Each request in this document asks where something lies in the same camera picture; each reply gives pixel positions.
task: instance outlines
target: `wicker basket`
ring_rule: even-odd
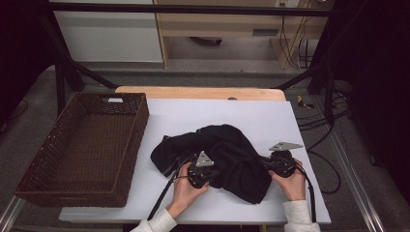
[[[143,93],[76,94],[15,195],[41,207],[124,207],[148,117]]]

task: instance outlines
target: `power socket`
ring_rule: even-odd
[[[277,0],[275,2],[276,8],[297,8],[300,0]]]

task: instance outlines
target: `sleeve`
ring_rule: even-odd
[[[283,207],[288,222],[285,232],[320,232],[319,224],[311,222],[306,200],[284,202]]]
[[[166,209],[160,211],[151,220],[142,220],[131,232],[168,232],[177,225]]]

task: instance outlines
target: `wooden panel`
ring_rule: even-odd
[[[121,86],[116,93],[145,93],[148,99],[213,99],[286,101],[281,90],[256,88],[196,88],[161,86]]]

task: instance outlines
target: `black garment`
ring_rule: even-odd
[[[260,203],[272,182],[249,140],[230,125],[208,126],[197,132],[167,137],[151,154],[157,169],[169,176],[178,166],[204,151],[214,161],[220,175],[211,182],[217,189],[226,189],[252,204]]]

